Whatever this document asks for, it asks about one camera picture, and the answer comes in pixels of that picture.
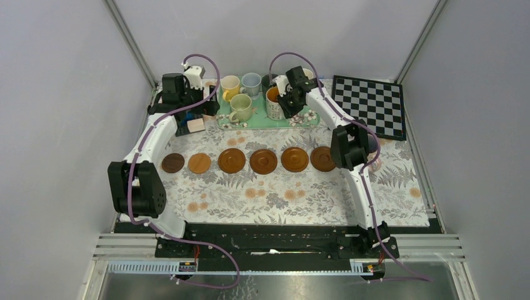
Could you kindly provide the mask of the patterned mug orange inside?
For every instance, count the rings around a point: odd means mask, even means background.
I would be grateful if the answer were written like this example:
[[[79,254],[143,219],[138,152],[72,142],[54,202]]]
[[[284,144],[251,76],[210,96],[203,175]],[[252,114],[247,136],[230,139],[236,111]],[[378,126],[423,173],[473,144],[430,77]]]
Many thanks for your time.
[[[285,119],[282,107],[278,102],[279,90],[277,87],[271,87],[266,91],[266,114],[269,119],[280,121]]]

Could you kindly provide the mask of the dark green mug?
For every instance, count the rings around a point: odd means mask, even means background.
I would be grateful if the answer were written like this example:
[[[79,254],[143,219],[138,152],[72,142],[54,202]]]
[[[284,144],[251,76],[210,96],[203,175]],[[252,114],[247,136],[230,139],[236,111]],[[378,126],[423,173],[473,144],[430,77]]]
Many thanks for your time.
[[[267,101],[267,92],[268,92],[268,90],[270,88],[273,88],[273,87],[277,86],[276,82],[274,81],[274,79],[277,76],[278,76],[277,74],[272,73],[271,75],[265,74],[261,78],[261,91],[262,91],[262,96],[263,96],[265,101]]]

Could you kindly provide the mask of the pale green mug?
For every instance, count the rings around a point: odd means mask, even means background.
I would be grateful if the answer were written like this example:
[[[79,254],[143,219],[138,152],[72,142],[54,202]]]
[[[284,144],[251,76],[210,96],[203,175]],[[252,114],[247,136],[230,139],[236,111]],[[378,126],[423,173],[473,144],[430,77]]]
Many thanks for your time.
[[[231,123],[246,122],[253,115],[253,100],[246,94],[235,95],[230,101],[231,113],[228,117]]]

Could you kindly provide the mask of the brown wooden coaster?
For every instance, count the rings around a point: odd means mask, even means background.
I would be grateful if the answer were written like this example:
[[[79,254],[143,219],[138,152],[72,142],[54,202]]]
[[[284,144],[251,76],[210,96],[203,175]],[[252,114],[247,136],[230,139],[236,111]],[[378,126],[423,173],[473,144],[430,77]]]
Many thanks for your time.
[[[336,168],[331,157],[331,148],[327,146],[320,146],[311,152],[310,156],[312,166],[321,172],[330,172]]]
[[[281,155],[281,164],[287,171],[299,173],[307,168],[309,156],[300,147],[289,147]]]
[[[220,170],[227,174],[234,174],[244,168],[246,157],[240,149],[229,148],[219,155],[217,162]]]
[[[278,159],[274,152],[269,149],[259,149],[250,157],[251,169],[261,175],[272,173],[278,165]]]

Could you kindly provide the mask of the small dark wooden coaster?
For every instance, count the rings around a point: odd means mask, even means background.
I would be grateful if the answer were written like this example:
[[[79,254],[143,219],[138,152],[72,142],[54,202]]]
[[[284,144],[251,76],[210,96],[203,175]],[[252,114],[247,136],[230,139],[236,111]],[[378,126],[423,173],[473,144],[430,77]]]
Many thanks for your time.
[[[171,153],[164,157],[161,163],[162,170],[173,174],[180,171],[185,163],[184,157],[179,153]]]

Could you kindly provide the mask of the small light wooden coaster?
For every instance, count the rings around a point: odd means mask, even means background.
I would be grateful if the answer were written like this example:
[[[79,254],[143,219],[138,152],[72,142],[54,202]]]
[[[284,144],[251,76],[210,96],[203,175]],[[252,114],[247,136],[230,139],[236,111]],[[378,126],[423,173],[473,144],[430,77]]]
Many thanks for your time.
[[[205,153],[193,154],[188,161],[188,168],[194,174],[203,174],[211,167],[211,158]]]

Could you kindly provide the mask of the black white chessboard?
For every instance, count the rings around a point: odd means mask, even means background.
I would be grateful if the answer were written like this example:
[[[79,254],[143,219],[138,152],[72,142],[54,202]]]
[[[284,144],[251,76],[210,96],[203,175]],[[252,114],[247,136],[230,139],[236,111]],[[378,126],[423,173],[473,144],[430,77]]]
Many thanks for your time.
[[[364,121],[379,138],[406,140],[400,84],[335,75],[332,98],[346,114]]]

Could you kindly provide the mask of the pink mug purple inside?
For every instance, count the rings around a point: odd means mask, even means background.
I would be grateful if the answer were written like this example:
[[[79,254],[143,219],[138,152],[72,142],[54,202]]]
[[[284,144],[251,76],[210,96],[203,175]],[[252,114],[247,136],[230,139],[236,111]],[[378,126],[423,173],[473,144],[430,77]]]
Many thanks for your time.
[[[369,154],[367,156],[367,159],[368,161],[373,161],[369,166],[369,171],[371,173],[374,173],[381,168],[383,163],[380,157],[375,159],[376,154],[378,152],[377,141],[370,134],[368,135],[368,146],[369,146]]]

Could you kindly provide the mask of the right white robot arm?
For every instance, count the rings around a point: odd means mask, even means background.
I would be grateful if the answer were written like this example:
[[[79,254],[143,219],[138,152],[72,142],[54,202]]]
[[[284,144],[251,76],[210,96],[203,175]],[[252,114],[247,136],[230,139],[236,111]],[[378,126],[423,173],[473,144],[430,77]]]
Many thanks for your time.
[[[279,90],[277,100],[285,117],[290,118],[308,106],[332,131],[331,158],[344,174],[356,208],[356,220],[361,228],[358,248],[361,254],[373,258],[387,251],[391,240],[388,225],[374,205],[373,189],[369,183],[369,137],[375,134],[363,123],[348,116],[331,99],[318,78],[309,79],[302,67],[294,67],[272,80]]]

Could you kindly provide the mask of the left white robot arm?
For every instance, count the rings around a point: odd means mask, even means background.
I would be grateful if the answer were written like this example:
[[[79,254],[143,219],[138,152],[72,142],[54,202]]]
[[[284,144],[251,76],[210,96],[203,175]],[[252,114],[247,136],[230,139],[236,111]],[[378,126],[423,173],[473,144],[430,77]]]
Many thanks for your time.
[[[212,116],[219,110],[219,84],[205,85],[201,75],[169,73],[147,110],[147,123],[131,152],[107,168],[114,210],[130,223],[171,240],[170,249],[188,256],[194,241],[185,234],[186,221],[165,211],[167,194],[158,172],[162,150],[188,114]]]

